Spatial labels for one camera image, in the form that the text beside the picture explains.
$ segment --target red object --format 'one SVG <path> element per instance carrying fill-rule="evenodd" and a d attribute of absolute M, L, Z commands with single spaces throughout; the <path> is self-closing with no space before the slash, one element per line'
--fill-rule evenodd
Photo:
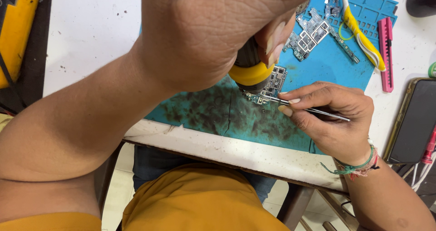
<path fill-rule="evenodd" d="M 392 22 L 390 17 L 379 21 L 380 55 L 386 66 L 386 71 L 381 73 L 383 91 L 394 90 L 394 74 L 392 70 Z"/>
<path fill-rule="evenodd" d="M 427 144 L 426 152 L 424 153 L 424 156 L 421 159 L 421 162 L 424 164 L 431 164 L 432 161 L 432 153 L 435 148 L 435 142 L 436 142 L 436 126 L 433 129 L 432 136 L 430 137 L 430 140 Z"/>

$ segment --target jeans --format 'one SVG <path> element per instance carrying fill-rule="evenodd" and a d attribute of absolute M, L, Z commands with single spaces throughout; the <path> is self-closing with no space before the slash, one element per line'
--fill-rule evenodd
<path fill-rule="evenodd" d="M 153 146 L 135 145 L 135 163 L 134 163 L 134 188 L 135 191 L 148 181 L 157 179 L 165 172 L 178 166 L 201 162 L 185 156 L 164 152 Z M 244 172 L 237 169 L 256 190 L 257 196 L 261 203 L 268 197 L 275 183 L 275 179 Z"/>

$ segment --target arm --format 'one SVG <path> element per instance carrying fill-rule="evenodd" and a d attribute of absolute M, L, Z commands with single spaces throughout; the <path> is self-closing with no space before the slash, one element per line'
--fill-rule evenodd
<path fill-rule="evenodd" d="M 142 0 L 143 33 L 126 55 L 34 103 L 1 132 L 0 222 L 99 216 L 92 172 L 125 132 L 173 94 L 218 82 L 253 35 L 260 58 L 275 62 L 303 1 Z"/>
<path fill-rule="evenodd" d="M 371 148 L 367 141 L 374 111 L 372 99 L 356 88 L 328 82 L 315 82 L 281 95 L 291 100 L 282 112 L 310 136 L 327 155 L 348 165 L 367 161 Z M 350 122 L 317 118 L 304 108 L 325 106 L 351 119 Z M 436 230 L 427 206 L 384 161 L 378 170 L 354 181 L 345 177 L 359 223 L 370 230 Z"/>

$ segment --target blue silicone mat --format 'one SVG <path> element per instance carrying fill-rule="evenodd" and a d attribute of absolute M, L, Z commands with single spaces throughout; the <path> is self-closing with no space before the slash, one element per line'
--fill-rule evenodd
<path fill-rule="evenodd" d="M 314 7 L 324 18 L 325 0 L 311 0 L 303 14 L 309 19 Z M 385 16 L 395 23 L 393 0 L 349 0 L 353 15 L 365 23 L 366 35 L 378 48 L 377 21 Z M 329 17 L 338 31 L 340 18 Z M 349 36 L 344 29 L 344 37 Z M 302 28 L 296 24 L 294 31 Z M 288 75 L 282 91 L 289 91 L 315 81 L 329 81 L 348 87 L 365 89 L 373 74 L 374 66 L 360 50 L 354 38 L 347 41 L 354 54 L 361 60 L 354 64 L 338 46 L 331 35 L 314 47 L 308 59 L 298 61 L 291 51 L 282 52 L 278 65 L 286 67 Z M 261 106 L 247 101 L 237 85 L 227 75 L 213 87 L 199 92 L 182 92 L 163 101 L 145 118 L 184 128 L 223 135 L 256 143 L 274 145 L 293 150 L 323 154 L 311 139 L 277 110 L 278 104 L 270 102 Z"/>

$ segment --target desk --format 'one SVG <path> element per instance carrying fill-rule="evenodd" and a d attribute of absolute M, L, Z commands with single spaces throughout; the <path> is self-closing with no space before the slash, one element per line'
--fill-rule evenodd
<path fill-rule="evenodd" d="M 375 111 L 369 136 L 382 155 L 404 88 L 413 77 L 427 77 L 436 61 L 436 16 L 417 19 L 406 12 L 406 0 L 396 0 L 398 20 L 393 30 L 394 84 L 382 91 L 379 71 L 365 91 Z M 126 53 L 138 37 L 140 0 L 52 0 L 44 96 L 70 85 Z M 299 184 L 345 191 L 343 181 L 319 162 L 334 168 L 329 156 L 262 145 L 181 127 L 141 120 L 125 135 L 137 144 L 154 145 Z"/>

